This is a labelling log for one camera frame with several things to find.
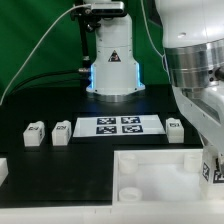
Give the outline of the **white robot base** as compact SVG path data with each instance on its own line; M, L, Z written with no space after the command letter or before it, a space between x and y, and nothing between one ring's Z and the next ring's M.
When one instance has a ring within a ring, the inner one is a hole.
M142 93L145 85L133 57L131 17L101 19L95 34L97 56L91 65L87 93L107 102L125 101Z

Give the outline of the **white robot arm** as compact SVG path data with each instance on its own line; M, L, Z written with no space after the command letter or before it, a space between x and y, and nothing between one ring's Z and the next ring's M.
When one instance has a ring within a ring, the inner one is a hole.
M224 166L224 0L155 0L155 5L178 108Z

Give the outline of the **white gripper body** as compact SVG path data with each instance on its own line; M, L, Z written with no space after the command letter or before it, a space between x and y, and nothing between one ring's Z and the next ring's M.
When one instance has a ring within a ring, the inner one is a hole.
M224 167L224 83L193 93L174 87L173 93L181 114L217 150Z

